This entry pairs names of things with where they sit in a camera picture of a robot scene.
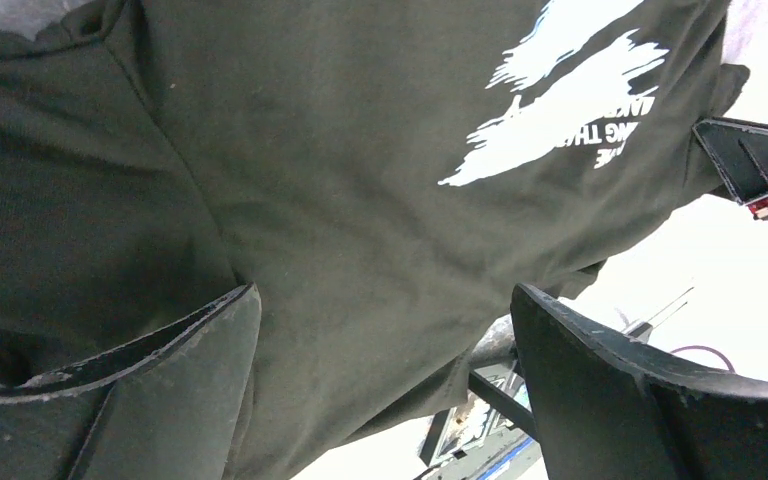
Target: red light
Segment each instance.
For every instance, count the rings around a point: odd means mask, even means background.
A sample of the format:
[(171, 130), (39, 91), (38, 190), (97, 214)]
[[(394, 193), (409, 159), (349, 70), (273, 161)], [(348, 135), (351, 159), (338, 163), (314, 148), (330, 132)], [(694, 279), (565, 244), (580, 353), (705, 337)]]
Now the red light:
[(768, 198), (749, 205), (749, 211), (752, 212), (752, 215), (758, 213), (758, 210), (761, 210), (762, 208), (768, 208)]

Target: metal bar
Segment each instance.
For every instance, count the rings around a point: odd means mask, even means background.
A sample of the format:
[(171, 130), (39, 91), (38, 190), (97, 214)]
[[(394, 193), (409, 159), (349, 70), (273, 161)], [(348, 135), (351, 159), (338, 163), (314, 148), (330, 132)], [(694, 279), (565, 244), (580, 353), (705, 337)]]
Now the metal bar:
[(469, 389), (510, 420), (517, 428), (538, 442), (540, 441), (537, 436), (537, 425), (534, 423), (534, 414), (531, 413), (531, 410), (517, 403), (516, 400), (476, 372), (469, 372)]

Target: black plastic piece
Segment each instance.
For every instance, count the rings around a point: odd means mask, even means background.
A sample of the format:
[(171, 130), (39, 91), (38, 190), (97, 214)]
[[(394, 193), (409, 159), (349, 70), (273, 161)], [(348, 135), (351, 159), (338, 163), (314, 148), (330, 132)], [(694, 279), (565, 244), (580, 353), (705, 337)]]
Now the black plastic piece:
[(0, 387), (0, 479), (220, 478), (260, 298), (240, 287), (150, 335)]
[(715, 118), (693, 132), (735, 200), (768, 221), (768, 125)]
[[(630, 326), (629, 336), (639, 342), (648, 342), (649, 337), (655, 330), (655, 326), (649, 322), (641, 322)], [(517, 403), (510, 395), (489, 382), (483, 375), (476, 371), (469, 374), (469, 389), (482, 400), (487, 402), (493, 409), (502, 416), (509, 419), (513, 424), (525, 432), (528, 436), (537, 439), (537, 429), (534, 423), (534, 414), (527, 407)]]
[(511, 305), (551, 480), (768, 480), (768, 382), (697, 365), (536, 288)]

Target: white brush stroke design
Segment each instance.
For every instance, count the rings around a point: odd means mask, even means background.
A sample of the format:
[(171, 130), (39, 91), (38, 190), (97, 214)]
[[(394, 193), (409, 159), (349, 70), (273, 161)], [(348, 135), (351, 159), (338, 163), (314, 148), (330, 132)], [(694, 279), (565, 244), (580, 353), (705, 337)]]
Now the white brush stroke design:
[(668, 50), (656, 43), (635, 45), (629, 37), (636, 31), (585, 60), (532, 104), (522, 106), (522, 96), (516, 95), (504, 115), (467, 137), (474, 150), (439, 185), (463, 186), (538, 160), (582, 125), (654, 92), (657, 86), (632, 94), (629, 82), (664, 63)]
[(512, 92), (531, 87), (581, 50), (593, 35), (644, 1), (551, 0), (543, 7), (531, 33), (504, 52), (507, 58), (496, 68), (487, 88), (511, 82)]

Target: fabric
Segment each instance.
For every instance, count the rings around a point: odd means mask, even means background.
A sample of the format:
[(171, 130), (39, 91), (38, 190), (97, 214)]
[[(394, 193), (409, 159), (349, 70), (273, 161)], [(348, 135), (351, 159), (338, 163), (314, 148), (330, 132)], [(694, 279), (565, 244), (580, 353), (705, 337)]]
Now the fabric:
[(256, 282), (229, 479), (462, 402), (515, 283), (575, 296), (719, 185), (689, 128), (747, 77), (727, 3), (99, 0), (0, 33), (4, 348), (37, 373)]

